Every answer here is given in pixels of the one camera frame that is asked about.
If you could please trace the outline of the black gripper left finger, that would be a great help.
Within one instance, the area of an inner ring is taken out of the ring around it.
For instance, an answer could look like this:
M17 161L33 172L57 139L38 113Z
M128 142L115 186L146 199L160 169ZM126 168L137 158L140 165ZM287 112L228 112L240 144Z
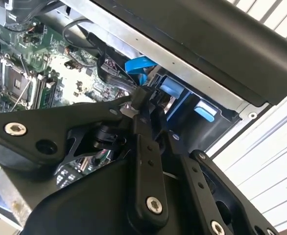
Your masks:
M120 106L129 97L99 103L0 113L0 166L26 186L23 198L43 198L29 222L166 222L167 196L157 135L161 107L133 99L138 113ZM111 163L55 192L47 182L78 158L113 151Z

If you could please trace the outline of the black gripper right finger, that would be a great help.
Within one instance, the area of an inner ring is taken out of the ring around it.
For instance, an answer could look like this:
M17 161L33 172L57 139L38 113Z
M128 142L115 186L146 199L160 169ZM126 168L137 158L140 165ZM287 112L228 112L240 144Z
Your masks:
M163 169L178 178L197 235L276 235L278 231L201 150L188 153L169 130L164 110L151 115Z

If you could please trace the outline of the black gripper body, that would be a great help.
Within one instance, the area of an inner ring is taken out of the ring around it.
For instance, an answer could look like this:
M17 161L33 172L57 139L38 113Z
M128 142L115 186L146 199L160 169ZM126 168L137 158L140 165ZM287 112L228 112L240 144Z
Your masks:
M25 235L196 235L179 181L160 161L122 160L45 198Z

